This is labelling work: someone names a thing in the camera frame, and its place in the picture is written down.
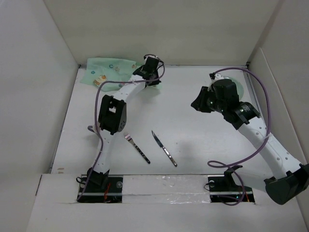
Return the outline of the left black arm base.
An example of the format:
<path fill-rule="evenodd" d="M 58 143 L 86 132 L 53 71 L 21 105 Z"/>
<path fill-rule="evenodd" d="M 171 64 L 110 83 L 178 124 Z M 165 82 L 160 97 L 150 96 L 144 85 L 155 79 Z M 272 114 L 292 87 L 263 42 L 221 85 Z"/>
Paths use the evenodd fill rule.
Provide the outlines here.
<path fill-rule="evenodd" d="M 88 170 L 76 177 L 79 203 L 121 203 L 124 177 Z"/>

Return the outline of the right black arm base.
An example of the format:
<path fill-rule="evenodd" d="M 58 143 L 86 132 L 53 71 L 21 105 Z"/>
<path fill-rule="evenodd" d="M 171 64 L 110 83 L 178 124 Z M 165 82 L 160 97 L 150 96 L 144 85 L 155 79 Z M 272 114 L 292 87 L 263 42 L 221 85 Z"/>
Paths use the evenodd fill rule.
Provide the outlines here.
<path fill-rule="evenodd" d="M 242 168 L 236 165 L 227 169 L 223 174 L 208 175 L 208 182 L 204 189 L 210 194 L 211 203 L 223 203 L 228 206 L 236 206 L 240 203 L 255 203 L 253 190 L 250 187 L 242 187 L 236 184 L 233 171 Z"/>

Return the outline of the green cartoon print cloth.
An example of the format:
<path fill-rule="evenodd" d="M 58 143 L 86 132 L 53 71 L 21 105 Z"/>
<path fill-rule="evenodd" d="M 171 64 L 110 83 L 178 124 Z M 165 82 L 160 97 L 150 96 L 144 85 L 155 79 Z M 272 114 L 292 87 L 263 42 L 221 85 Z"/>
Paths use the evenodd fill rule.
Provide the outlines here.
<path fill-rule="evenodd" d="M 81 83 L 99 87 L 103 82 L 116 81 L 116 84 L 107 83 L 102 91 L 114 91 L 120 89 L 123 82 L 131 78 L 133 72 L 142 66 L 142 63 L 119 58 L 89 58 L 86 71 Z"/>

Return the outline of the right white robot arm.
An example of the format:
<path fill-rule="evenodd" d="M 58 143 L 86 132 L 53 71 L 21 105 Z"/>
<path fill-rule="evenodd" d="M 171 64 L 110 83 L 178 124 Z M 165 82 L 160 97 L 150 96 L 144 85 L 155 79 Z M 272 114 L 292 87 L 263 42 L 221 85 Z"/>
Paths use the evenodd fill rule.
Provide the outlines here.
<path fill-rule="evenodd" d="M 210 160 L 213 168 L 224 168 L 224 187 L 228 190 L 246 187 L 264 191 L 272 201 L 284 205 L 309 186 L 309 166 L 294 158 L 270 132 L 270 122 L 265 122 L 249 102 L 239 99 L 236 84 L 229 78 L 210 73 L 211 84 L 202 87 L 198 97 L 191 103 L 202 113 L 218 112 L 223 119 L 242 134 L 256 149 L 250 156 L 224 164 Z M 272 174 L 256 174 L 245 171 L 242 163 L 260 155 Z"/>

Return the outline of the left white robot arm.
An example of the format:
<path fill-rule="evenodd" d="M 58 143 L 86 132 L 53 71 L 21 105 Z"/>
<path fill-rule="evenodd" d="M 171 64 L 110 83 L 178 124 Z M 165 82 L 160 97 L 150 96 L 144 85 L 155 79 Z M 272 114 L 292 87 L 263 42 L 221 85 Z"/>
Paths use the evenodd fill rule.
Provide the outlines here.
<path fill-rule="evenodd" d="M 91 186 L 96 191 L 104 191 L 107 187 L 108 180 L 102 175 L 109 172 L 116 136 L 125 128 L 127 104 L 147 86 L 160 83 L 163 74 L 158 73 L 159 68 L 164 68 L 164 62 L 156 55 L 147 54 L 144 56 L 144 64 L 133 72 L 130 79 L 119 82 L 122 87 L 117 92 L 102 97 L 100 108 L 100 92 L 97 92 L 93 130 L 99 137 L 100 144 L 98 156 L 87 172 L 92 177 Z"/>

